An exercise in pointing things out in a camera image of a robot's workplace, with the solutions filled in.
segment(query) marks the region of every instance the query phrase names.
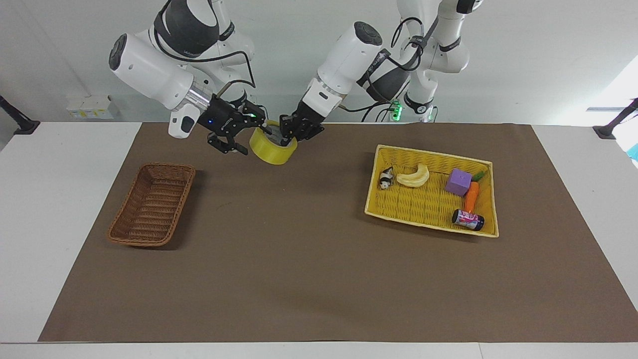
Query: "can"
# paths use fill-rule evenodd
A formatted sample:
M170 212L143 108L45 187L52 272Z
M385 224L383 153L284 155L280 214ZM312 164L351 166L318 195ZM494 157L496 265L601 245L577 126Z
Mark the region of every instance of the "can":
M464 210L456 210L452 215L452 223L467 227L472 231L480 231L485 225L483 216L475 215Z

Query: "purple cube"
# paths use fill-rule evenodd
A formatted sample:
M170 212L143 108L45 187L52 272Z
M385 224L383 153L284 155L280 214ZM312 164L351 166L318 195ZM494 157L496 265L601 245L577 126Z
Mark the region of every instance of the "purple cube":
M463 197L470 189L470 183L472 182L472 175L455 168L450 175L450 179L447 180L445 190L452 192L453 194Z

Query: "table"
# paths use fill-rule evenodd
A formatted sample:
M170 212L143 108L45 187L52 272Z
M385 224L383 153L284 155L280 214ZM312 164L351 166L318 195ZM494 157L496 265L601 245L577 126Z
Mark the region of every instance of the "table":
M138 128L138 123L45 123L32 136L14 138L0 153L0 218L7 223L0 241L0 317L4 323L0 342L37 340ZM638 243L632 241L632 228L617 224L619 213L631 215L638 197L638 172L614 142L598 140L589 128L534 129L636 305ZM79 173L76 180L70 180L71 170ZM623 183L610 186L616 178L623 178ZM59 189L55 193L50 190L53 186ZM69 195L66 202L60 201ZM59 208L64 203L73 206L62 217ZM317 346L321 350L310 353ZM53 354L50 350L61 355L99 351L105 356L149 350L163 355L196 351L292 357L299 350L308 357L328 357L330 351L378 358L395 356L397 351L405 351L405 357L499 358L523 352L629 357L638 351L638 344L3 344L0 356Z

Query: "tape roll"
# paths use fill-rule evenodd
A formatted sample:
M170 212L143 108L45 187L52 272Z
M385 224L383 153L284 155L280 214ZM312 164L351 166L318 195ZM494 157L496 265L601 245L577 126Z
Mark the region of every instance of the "tape roll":
M275 121L266 121L266 125L279 129L279 123ZM282 147L269 140L261 128L256 128L250 138L250 148L262 161L271 165L283 165L297 149L297 139L292 139L288 146Z

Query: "brown table mat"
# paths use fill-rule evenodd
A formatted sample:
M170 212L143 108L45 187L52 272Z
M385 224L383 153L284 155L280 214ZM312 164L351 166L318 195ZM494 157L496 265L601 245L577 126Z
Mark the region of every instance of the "brown table mat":
M41 341L638 341L634 306L530 126L329 125L281 167L205 136L142 125ZM377 144L494 162L500 238L366 216ZM198 170L173 240L109 243L147 162Z

